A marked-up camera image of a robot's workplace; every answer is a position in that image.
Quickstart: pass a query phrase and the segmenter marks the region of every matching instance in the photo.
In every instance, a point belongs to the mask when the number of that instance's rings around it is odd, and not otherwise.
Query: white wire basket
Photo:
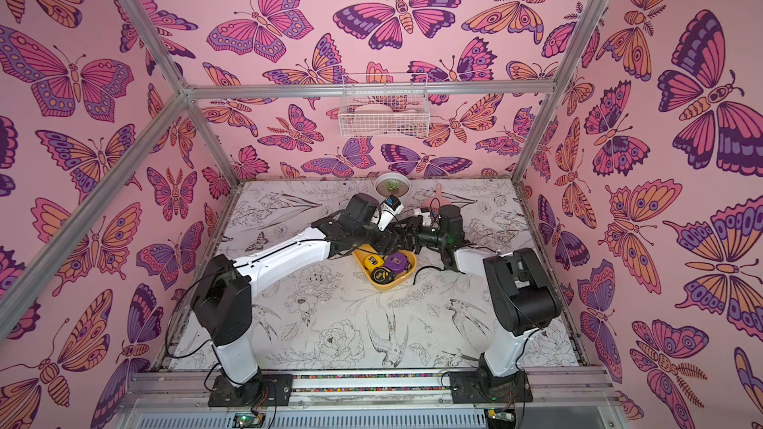
[[[342,100],[339,104],[339,130],[342,137],[410,136],[426,138],[429,135],[430,102],[425,73],[387,73],[423,75],[421,81],[399,83],[349,83],[352,76],[367,81],[373,73],[347,73],[342,79]],[[359,110],[366,105],[386,105],[389,110]]]

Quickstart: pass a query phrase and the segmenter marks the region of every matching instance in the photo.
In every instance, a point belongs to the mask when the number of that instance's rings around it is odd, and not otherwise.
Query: sketch-patterned table surface
[[[471,242],[499,251],[535,247],[510,180],[413,180],[406,212],[434,196],[461,207]],[[343,209],[355,193],[379,198],[371,180],[249,182],[228,222],[219,252],[229,258],[262,250]],[[442,266],[424,249],[418,267]],[[379,369],[475,366],[498,327],[483,277],[427,269],[387,292],[376,291],[352,255],[315,263],[261,292],[249,338],[263,369]],[[193,315],[179,346],[185,354],[208,338]],[[172,369],[206,369],[209,346]],[[532,340],[526,367],[577,364],[566,329],[555,320]]]

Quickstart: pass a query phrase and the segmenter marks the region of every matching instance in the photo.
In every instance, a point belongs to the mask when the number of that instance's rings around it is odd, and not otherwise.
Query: pink wall
[[[635,427],[763,423],[763,54],[749,46],[763,25],[751,13],[758,2],[611,0],[596,58],[578,68],[594,96],[571,116],[558,110],[550,176],[530,167],[524,180],[580,339],[607,366]],[[652,17],[641,23],[632,10]],[[638,32],[625,31],[628,19]],[[629,37],[614,44],[625,54],[617,62],[610,36]],[[731,82],[744,95],[711,93]],[[710,111],[681,120],[708,96]],[[692,142],[706,143],[707,156]],[[607,170],[612,143],[620,147]]]

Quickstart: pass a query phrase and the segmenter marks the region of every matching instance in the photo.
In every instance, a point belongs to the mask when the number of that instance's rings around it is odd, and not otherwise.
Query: yellow tray
[[[411,264],[411,268],[406,273],[396,276],[396,278],[392,282],[386,285],[379,285],[378,283],[371,280],[371,272],[367,271],[366,266],[363,265],[363,262],[366,260],[366,257],[368,255],[376,254],[376,251],[374,250],[373,247],[371,247],[370,245],[366,243],[365,245],[360,247],[358,250],[354,251],[352,255],[354,255],[355,258],[358,260],[358,264],[360,265],[360,268],[363,269],[363,272],[366,274],[366,277],[368,278],[368,281],[371,283],[371,285],[373,285],[374,288],[380,292],[386,292],[387,290],[392,290],[396,286],[408,280],[416,272],[416,255],[413,252],[409,252],[409,251],[400,251],[400,252],[403,255],[405,255],[406,259],[408,259],[408,263]]]

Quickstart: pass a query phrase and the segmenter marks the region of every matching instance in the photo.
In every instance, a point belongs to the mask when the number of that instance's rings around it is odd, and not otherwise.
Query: black cable
[[[212,374],[212,371],[215,371],[215,368],[216,368],[216,367],[219,367],[219,366],[220,366],[220,363],[219,363],[219,362],[215,363],[215,364],[214,364],[214,365],[213,365],[213,366],[212,366],[212,367],[209,369],[209,373],[207,373],[207,377],[206,377],[206,378],[204,378],[204,387],[205,387],[205,389],[206,389],[207,391],[209,391],[209,392],[212,392],[212,389],[211,389],[209,386],[207,386],[207,380],[209,380],[209,376]]]
[[[424,267],[421,267],[418,271],[416,271],[416,275],[414,275],[414,285],[416,285],[416,278],[419,276],[419,273],[421,273],[421,271],[423,271],[425,269],[428,269],[428,268],[434,268],[434,270],[440,271],[440,272],[444,272],[445,271],[445,269],[441,269],[439,267],[435,267],[434,265],[425,265]]]

